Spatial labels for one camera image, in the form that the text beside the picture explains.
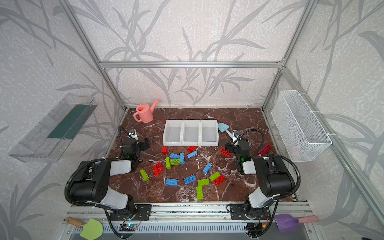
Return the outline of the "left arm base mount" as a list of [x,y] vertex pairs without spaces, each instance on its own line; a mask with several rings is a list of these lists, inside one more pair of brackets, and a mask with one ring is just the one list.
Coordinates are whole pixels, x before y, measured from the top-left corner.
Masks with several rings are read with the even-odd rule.
[[151,214],[151,204],[136,204],[133,210],[113,210],[109,217],[111,221],[148,221]]

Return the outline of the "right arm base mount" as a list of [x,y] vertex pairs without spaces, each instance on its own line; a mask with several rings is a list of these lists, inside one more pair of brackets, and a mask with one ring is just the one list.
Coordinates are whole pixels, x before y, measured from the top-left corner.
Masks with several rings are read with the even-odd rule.
[[227,211],[231,215],[231,220],[269,221],[271,219],[269,208],[252,208],[246,203],[228,204]]

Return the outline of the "red lego pair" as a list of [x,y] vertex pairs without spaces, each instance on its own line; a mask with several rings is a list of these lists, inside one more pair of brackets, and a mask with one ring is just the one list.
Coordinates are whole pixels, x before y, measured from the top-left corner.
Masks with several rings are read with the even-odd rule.
[[152,170],[156,178],[160,177],[160,175],[164,173],[164,168],[162,163],[156,163],[155,165],[153,165]]

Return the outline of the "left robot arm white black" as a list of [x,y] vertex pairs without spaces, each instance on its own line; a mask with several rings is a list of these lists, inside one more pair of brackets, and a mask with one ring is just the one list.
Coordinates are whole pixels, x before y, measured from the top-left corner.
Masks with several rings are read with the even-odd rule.
[[65,198],[74,206],[95,207],[105,211],[109,221],[149,219],[150,205],[136,206],[131,195],[109,187],[112,176],[133,173],[139,165],[141,152],[150,148],[149,140],[128,138],[122,145],[122,159],[83,161],[65,186]]

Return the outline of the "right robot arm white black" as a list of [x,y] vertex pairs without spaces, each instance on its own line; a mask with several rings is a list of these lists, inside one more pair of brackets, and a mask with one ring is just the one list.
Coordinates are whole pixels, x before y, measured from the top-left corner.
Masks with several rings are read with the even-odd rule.
[[265,154],[251,157],[248,141],[227,143],[225,151],[236,156],[236,167],[243,175],[255,175],[258,187],[243,204],[229,204],[232,220],[273,221],[278,200],[293,195],[301,184],[300,171],[295,163],[281,155]]

